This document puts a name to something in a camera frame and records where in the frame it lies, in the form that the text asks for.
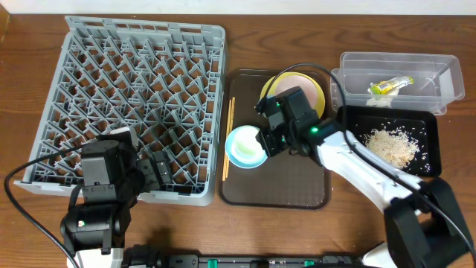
blue bowl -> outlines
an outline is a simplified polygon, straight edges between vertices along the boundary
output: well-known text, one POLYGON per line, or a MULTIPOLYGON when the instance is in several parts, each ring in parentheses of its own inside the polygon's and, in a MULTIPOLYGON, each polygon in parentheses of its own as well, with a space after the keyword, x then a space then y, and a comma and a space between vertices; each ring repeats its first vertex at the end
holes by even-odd
POLYGON ((240 160, 238 160, 236 157, 234 157, 233 153, 231 152, 232 151, 231 145, 234 143, 234 139, 237 135, 237 130, 239 130, 241 127, 237 127, 236 129, 234 129, 230 133, 230 135, 228 135, 228 137, 226 138, 226 142, 225 142, 226 155, 230 159, 231 163, 233 163, 233 165, 236 165, 238 168, 246 168, 246 169, 256 168, 256 167, 260 166, 262 163, 264 163, 266 161, 266 159, 268 158, 266 153, 263 154, 262 158, 257 159, 255 162, 243 163, 240 160))

white backdrop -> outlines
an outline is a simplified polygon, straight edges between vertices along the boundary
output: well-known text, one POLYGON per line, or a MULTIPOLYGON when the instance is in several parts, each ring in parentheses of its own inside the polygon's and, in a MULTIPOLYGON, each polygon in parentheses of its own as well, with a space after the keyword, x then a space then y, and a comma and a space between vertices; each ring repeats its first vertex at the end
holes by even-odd
POLYGON ((0 0, 10 13, 476 15, 476 0, 0 0))

clear plastic container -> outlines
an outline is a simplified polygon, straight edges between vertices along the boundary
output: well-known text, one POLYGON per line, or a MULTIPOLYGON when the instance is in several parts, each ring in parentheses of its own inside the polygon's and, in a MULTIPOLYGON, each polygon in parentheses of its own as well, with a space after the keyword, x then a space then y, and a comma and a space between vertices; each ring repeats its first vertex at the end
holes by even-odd
MULTIPOLYGON (((459 60, 452 55, 346 52, 341 55, 340 69, 332 70, 344 90, 347 104, 386 106, 446 113, 446 105, 464 98, 463 76, 459 60), (371 83, 409 76, 414 84, 404 86, 396 96, 377 97, 367 90, 371 83)), ((336 84, 330 84, 332 108, 342 105, 336 84)))

dark brown tray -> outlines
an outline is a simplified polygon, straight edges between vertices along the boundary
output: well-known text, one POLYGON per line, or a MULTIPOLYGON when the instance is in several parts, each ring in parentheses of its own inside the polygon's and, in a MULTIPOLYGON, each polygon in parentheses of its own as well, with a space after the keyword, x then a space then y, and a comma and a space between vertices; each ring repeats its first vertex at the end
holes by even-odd
MULTIPOLYGON (((324 91, 327 103, 325 118, 330 112, 327 81, 320 74, 305 73, 315 79, 324 91)), ((223 166, 229 100, 235 97, 232 129, 246 124, 266 126, 266 119, 256 113, 254 105, 259 100, 261 88, 276 74, 278 71, 239 69, 228 75, 218 165, 223 166)), ((230 163, 226 181, 222 181, 222 174, 216 178, 219 196, 231 205, 315 210, 323 208, 330 200, 329 171, 309 158, 290 156, 287 152, 268 158, 264 164, 250 170, 230 163)))

black baking tray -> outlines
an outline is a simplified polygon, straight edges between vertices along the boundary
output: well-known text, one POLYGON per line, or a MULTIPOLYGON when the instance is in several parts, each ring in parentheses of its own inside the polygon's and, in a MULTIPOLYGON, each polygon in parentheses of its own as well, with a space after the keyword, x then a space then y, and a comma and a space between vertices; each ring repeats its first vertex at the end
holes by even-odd
MULTIPOLYGON (((337 119, 342 122, 342 109, 337 119)), ((430 112, 388 109, 366 106, 347 106, 346 128, 364 144, 364 135, 372 130, 405 130, 409 137, 418 140, 419 152, 414 160, 402 170, 417 176, 439 176, 441 174, 440 143, 438 140, 437 119, 430 112)))
MULTIPOLYGON (((278 71, 239 69, 227 77, 222 114, 228 114, 228 104, 235 97, 232 129, 242 125, 265 127, 268 122, 256 113, 254 105, 260 99, 266 81, 278 71)), ((330 109, 327 80, 320 74, 304 72, 316 80, 326 98, 325 118, 330 109)), ((218 165, 223 165, 227 116, 222 116, 218 165)), ((271 208, 299 208, 316 210, 330 200, 330 172, 317 166, 309 157, 290 156, 282 152, 266 159, 259 167, 246 170, 229 164, 228 178, 217 176, 218 195, 227 204, 271 208)))

